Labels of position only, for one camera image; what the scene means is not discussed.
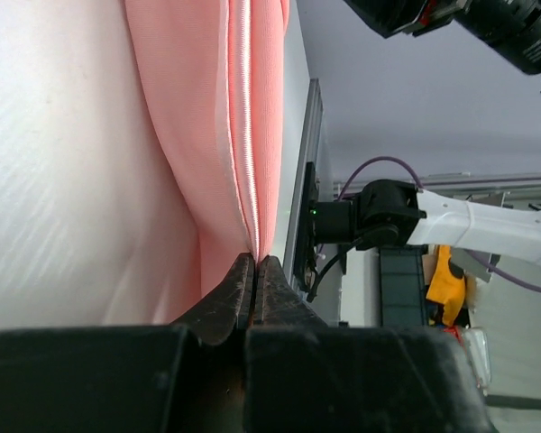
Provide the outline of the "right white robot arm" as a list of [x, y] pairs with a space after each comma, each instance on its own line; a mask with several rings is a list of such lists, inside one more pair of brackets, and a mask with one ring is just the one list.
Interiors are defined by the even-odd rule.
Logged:
[[[457, 21], [514, 67], [541, 76], [541, 1], [350, 1], [383, 38], [414, 37]], [[438, 195], [419, 181], [375, 180], [348, 199], [320, 201], [307, 186], [300, 228], [307, 249], [440, 244], [512, 256], [541, 267], [541, 210], [494, 207]]]

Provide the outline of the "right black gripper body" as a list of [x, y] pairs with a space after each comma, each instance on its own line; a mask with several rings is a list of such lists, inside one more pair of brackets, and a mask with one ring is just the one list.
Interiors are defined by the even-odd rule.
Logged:
[[541, 78], [541, 1], [347, 1], [384, 40], [455, 24], [525, 76]]

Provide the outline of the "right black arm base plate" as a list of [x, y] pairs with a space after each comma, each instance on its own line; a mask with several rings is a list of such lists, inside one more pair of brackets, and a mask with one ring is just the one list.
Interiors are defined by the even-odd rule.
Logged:
[[318, 251], [320, 245], [316, 242], [315, 233], [318, 192], [316, 165], [309, 161], [304, 169], [293, 262], [294, 281], [298, 285], [298, 291], [306, 295], [305, 300], [308, 303], [315, 300], [320, 283], [342, 258], [342, 255], [336, 252], [322, 268], [319, 268], [319, 261], [324, 261], [325, 258], [322, 258], [322, 254]]

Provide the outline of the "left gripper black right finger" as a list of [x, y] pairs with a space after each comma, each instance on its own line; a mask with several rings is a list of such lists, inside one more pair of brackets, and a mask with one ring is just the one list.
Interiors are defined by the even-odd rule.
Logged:
[[245, 339], [247, 432], [492, 432], [457, 340], [429, 327], [283, 324], [301, 302], [261, 263], [262, 323]]

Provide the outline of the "pink satin napkin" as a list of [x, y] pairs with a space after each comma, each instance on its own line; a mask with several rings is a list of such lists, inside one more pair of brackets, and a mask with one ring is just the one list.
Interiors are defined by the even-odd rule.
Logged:
[[179, 317], [256, 262], [276, 230], [283, 133], [286, 1], [129, 1], [142, 90], [189, 212], [158, 287], [153, 324]]

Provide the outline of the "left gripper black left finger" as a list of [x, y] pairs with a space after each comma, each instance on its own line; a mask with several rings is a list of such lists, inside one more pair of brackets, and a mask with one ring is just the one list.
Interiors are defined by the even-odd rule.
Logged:
[[253, 258], [167, 325], [0, 331], [0, 432], [239, 432]]

